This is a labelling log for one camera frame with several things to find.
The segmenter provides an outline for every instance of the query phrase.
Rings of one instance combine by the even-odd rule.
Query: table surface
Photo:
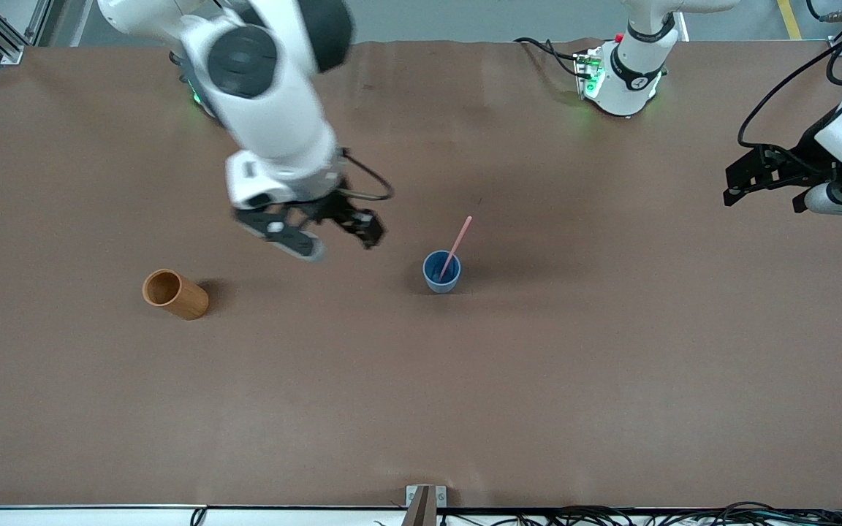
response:
[[[27,50],[0,73],[0,503],[430,482],[458,506],[842,507],[842,217],[721,198],[742,117],[821,46],[679,44],[629,120],[517,45],[357,46],[316,82],[397,196],[371,251],[318,227],[318,264],[234,224],[235,143],[167,51]],[[748,137],[792,144],[840,94],[813,69]],[[433,296],[421,261],[467,214]],[[147,306],[158,267],[210,313]]]

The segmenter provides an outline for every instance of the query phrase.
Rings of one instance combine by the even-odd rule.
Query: floor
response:
[[[842,0],[814,0],[821,11],[842,9]],[[616,0],[348,0],[355,40],[457,40],[504,42],[517,37],[567,41],[611,37],[625,30]],[[216,12],[213,3],[198,14]],[[53,46],[153,46],[116,32],[94,0],[67,0],[45,41]],[[741,0],[730,11],[685,16],[691,40],[825,39],[842,24],[820,23],[804,0]],[[794,20],[788,27],[785,20]]]

